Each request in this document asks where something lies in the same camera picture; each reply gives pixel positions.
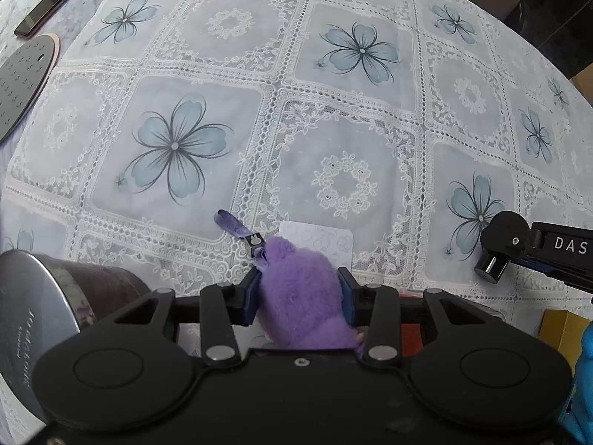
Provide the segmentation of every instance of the gray round mat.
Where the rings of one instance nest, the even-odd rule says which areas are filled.
[[[35,102],[58,50],[57,36],[39,35],[10,55],[0,67],[0,144]]]

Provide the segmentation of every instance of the purple plush toy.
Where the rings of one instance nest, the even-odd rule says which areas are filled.
[[[274,236],[266,241],[266,260],[259,317],[278,347],[357,347],[357,332],[344,319],[342,289],[327,257]]]

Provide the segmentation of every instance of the cylindrical tin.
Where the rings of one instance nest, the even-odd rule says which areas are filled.
[[[148,287],[119,267],[73,263],[22,250],[0,255],[0,373],[40,420],[31,388],[37,360]]]

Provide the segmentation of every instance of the white paper card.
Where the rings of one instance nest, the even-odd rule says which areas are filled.
[[[348,229],[282,221],[278,235],[297,247],[318,251],[326,256],[336,268],[352,267],[354,236]]]

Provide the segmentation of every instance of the purple strap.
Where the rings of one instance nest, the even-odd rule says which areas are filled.
[[[245,227],[245,225],[239,221],[230,212],[224,209],[214,214],[214,222],[223,230],[228,232],[230,235],[245,239],[248,249],[251,250],[251,257],[253,258],[257,269],[263,271],[268,267],[266,261],[266,242],[259,233],[254,233]]]
[[[220,209],[214,214],[214,222],[217,223],[223,231],[226,231],[235,237],[243,239],[247,236],[251,236],[251,234],[255,234],[247,229],[234,215],[223,209]]]

